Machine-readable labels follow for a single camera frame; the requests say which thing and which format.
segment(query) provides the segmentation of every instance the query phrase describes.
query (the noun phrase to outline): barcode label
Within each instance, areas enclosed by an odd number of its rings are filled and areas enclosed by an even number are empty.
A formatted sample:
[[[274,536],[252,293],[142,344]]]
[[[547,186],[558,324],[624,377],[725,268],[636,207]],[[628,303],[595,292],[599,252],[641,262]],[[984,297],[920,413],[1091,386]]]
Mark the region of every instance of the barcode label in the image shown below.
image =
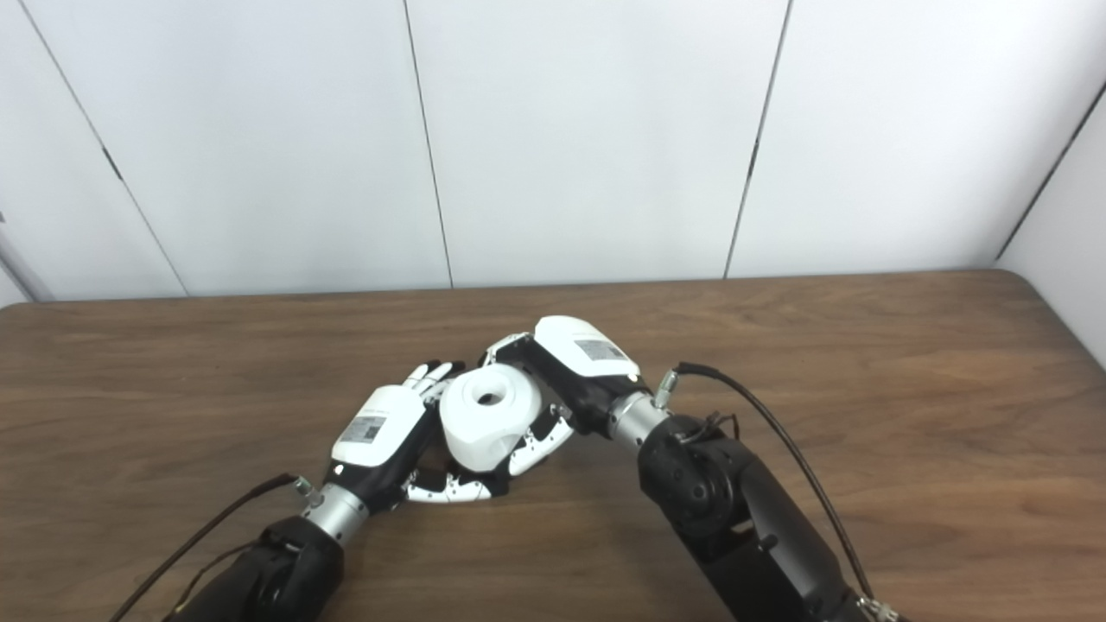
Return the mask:
[[[623,354],[622,350],[615,346],[615,344],[609,341],[603,341],[599,339],[583,339],[576,342],[576,345],[587,354],[587,357],[592,361],[627,361],[627,356]]]
[[[373,440],[376,440],[376,435],[384,427],[386,421],[386,417],[354,417],[346,426],[345,432],[342,433],[340,440],[372,444]]]

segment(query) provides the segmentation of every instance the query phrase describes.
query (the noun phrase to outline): wooden table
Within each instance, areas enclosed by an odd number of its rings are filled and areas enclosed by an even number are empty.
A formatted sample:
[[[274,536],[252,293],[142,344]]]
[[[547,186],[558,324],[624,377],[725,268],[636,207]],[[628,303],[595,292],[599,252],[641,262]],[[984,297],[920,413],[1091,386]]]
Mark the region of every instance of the wooden table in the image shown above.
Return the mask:
[[[374,387],[578,315],[653,381],[713,364],[773,407],[877,595],[915,620],[1106,620],[1106,375],[1001,271],[25,304],[0,313],[0,619],[105,620],[255,483],[317,477]],[[824,535],[813,495],[732,408]],[[300,501],[255,501],[129,620]],[[571,439],[505,498],[408,504],[348,549],[325,620],[726,620],[627,454]]]

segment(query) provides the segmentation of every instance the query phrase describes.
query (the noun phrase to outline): hole in white object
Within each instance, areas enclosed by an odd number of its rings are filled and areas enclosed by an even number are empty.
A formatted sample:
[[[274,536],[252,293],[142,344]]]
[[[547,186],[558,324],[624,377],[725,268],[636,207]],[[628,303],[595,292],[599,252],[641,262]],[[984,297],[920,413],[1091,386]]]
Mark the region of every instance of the hole in white object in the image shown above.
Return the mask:
[[[500,376],[486,375],[469,387],[469,396],[481,406],[494,406],[507,397],[511,387]]]

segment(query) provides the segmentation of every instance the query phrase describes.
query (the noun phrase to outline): white fingertip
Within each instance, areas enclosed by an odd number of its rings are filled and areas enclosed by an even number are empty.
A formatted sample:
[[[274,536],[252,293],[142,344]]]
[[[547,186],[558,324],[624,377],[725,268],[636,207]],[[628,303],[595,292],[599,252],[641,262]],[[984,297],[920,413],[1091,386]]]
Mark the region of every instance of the white fingertip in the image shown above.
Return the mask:
[[[441,379],[446,377],[446,374],[448,374],[452,369],[453,369],[452,363],[442,363],[437,367],[435,367],[434,371],[426,374],[426,377],[418,381],[411,388],[415,391],[415,393],[422,393],[427,388],[430,388],[431,386],[437,384]]]
[[[418,384],[418,381],[422,380],[422,377],[426,376],[426,370],[427,370],[426,363],[422,363],[421,365],[415,367],[415,371],[411,372],[411,375],[407,376],[407,380],[404,381],[403,386],[411,388],[413,386]]]

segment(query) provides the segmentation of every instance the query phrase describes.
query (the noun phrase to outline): wire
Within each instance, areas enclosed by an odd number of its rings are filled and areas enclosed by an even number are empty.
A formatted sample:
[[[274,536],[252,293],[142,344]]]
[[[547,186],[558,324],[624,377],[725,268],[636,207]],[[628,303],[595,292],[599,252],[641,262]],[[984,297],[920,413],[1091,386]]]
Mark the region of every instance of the wire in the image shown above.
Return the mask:
[[[680,364],[676,365],[672,371],[681,375],[690,374],[717,380],[740,393],[742,397],[752,404],[753,408],[757,408],[757,412],[764,417],[769,427],[771,427],[772,431],[775,432],[776,436],[783,440],[787,450],[791,452],[792,457],[794,457],[795,462],[799,463],[799,468],[803,470],[803,475],[806,476],[806,481],[808,481],[811,484],[811,488],[814,489],[814,494],[822,504],[822,509],[824,509],[826,516],[830,517],[830,523],[833,525],[833,530],[837,533],[837,539],[841,540],[842,548],[845,549],[845,557],[848,558],[848,563],[853,567],[853,573],[856,574],[856,581],[860,584],[860,590],[866,597],[875,600],[876,597],[872,593],[872,585],[868,583],[868,577],[864,573],[864,567],[860,566],[860,558],[857,557],[856,549],[853,548],[853,542],[848,539],[848,533],[845,532],[845,526],[842,523],[841,517],[837,515],[837,510],[835,510],[833,504],[830,502],[830,497],[826,495],[825,489],[822,488],[822,484],[818,481],[817,476],[814,475],[814,469],[811,468],[810,463],[807,463],[806,458],[803,457],[803,452],[791,438],[791,435],[787,434],[787,431],[783,428],[780,421],[775,418],[772,411],[769,411],[768,406],[758,400],[757,396],[753,395],[752,391],[749,391],[743,384],[716,370],[714,367],[699,365],[697,363],[680,362]]]
[[[702,427],[699,428],[698,432],[696,432],[691,436],[688,436],[687,438],[680,439],[680,445],[688,445],[690,443],[699,440],[700,438],[706,438],[707,436],[712,434],[716,429],[722,427],[722,422],[727,421],[733,424],[733,437],[737,438],[740,435],[739,434],[740,428],[738,427],[738,416],[733,414],[723,416],[721,413],[716,412],[711,413],[710,415],[707,415],[706,423],[703,424]]]
[[[173,554],[170,554],[168,559],[166,559],[164,562],[161,562],[161,566],[157,567],[157,570],[155,570],[154,572],[152,572],[149,574],[149,577],[147,577],[146,580],[143,581],[142,584],[138,585],[137,589],[135,589],[134,593],[131,594],[131,597],[126,601],[124,601],[122,605],[119,605],[118,611],[116,611],[115,614],[112,615],[112,618],[108,620],[108,622],[119,622],[119,620],[122,620],[123,616],[126,615],[128,611],[131,611],[131,608],[134,607],[136,602],[138,602],[138,599],[140,599],[143,597],[143,594],[145,594],[150,589],[150,587],[153,587],[154,583],[156,583],[157,580],[160,579],[161,576],[165,574],[165,572],[167,570],[169,570],[169,568],[174,563],[177,562],[178,559],[180,559],[181,557],[184,557],[184,554],[187,553],[189,549],[191,549],[192,547],[196,546],[196,542],[199,542],[201,539],[204,539],[204,537],[207,536],[208,532],[210,532],[212,529],[215,529],[220,522],[222,522],[223,519],[226,519],[228,516],[234,514],[234,510],[237,510],[238,508],[242,507],[248,501],[250,501],[250,500],[252,500],[252,499],[254,499],[257,497],[260,497],[261,495],[264,495],[265,493],[275,490],[276,488],[280,488],[281,486],[286,486],[286,485],[295,481],[296,479],[299,479],[296,476],[288,474],[288,473],[283,473],[283,474],[278,475],[276,477],[274,477],[272,479],[269,479],[267,481],[263,481],[263,483],[254,486],[252,489],[250,489],[249,493],[242,495],[233,504],[230,504],[229,506],[227,506],[226,509],[223,509],[221,512],[219,512],[218,515],[216,515],[215,518],[212,518],[211,520],[209,520],[207,522],[207,525],[205,525],[204,527],[201,527],[199,531],[197,531],[196,533],[194,533],[191,538],[189,538],[187,541],[185,541],[185,543],[181,545],[179,549],[177,549],[176,551],[174,551]]]
[[[196,589],[196,584],[200,582],[200,579],[204,577],[204,574],[208,570],[211,570],[216,566],[219,566],[219,562],[222,561],[222,560],[225,560],[225,559],[227,559],[228,557],[230,557],[230,556],[232,556],[234,553],[238,553],[238,552],[242,552],[246,549],[258,545],[259,541],[260,540],[250,540],[249,542],[247,542],[244,545],[239,545],[239,546],[234,547],[233,549],[230,549],[229,551],[223,551],[223,552],[217,554],[215,559],[212,559],[211,561],[209,561],[207,563],[207,566],[205,566],[204,568],[201,568],[199,570],[199,572],[197,572],[196,576],[192,577],[192,580],[188,582],[188,587],[185,588],[185,591],[180,594],[180,598],[177,599],[177,604],[173,605],[173,609],[169,610],[169,613],[165,614],[165,618],[161,619],[161,622],[169,622],[169,620],[173,620],[173,616],[176,615],[180,611],[180,607],[184,605],[185,602],[188,601],[188,597],[191,595],[192,590]]]

